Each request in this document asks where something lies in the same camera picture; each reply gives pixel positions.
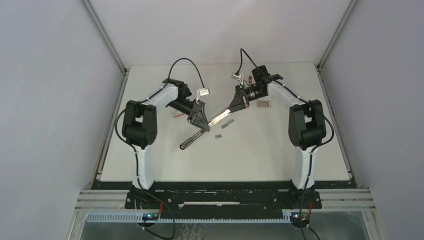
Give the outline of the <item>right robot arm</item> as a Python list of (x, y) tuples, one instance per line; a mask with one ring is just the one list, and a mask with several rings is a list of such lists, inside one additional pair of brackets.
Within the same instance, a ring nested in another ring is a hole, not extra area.
[(265, 65), (255, 67), (251, 73), (255, 83), (249, 87), (237, 85), (227, 108), (230, 113), (235, 113), (248, 108), (251, 101), (267, 96), (288, 107), (288, 136), (297, 150), (291, 179), (296, 190), (289, 194), (289, 203), (295, 208), (302, 208), (309, 201), (305, 190), (315, 183), (313, 169), (316, 154), (327, 135), (323, 105), (318, 99), (301, 98), (283, 83), (281, 75), (270, 74)]

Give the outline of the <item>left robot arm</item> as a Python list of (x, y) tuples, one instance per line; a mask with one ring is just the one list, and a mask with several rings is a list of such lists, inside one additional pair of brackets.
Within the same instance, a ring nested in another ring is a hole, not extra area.
[(135, 175), (132, 184), (143, 189), (137, 195), (137, 202), (149, 209), (156, 203), (157, 196), (148, 190), (154, 183), (152, 172), (151, 145), (158, 135), (158, 111), (171, 107), (187, 115), (189, 124), (210, 131), (205, 113), (205, 103), (192, 95), (188, 85), (180, 80), (167, 78), (163, 85), (143, 100), (129, 100), (115, 120), (115, 132), (121, 141), (134, 150)]

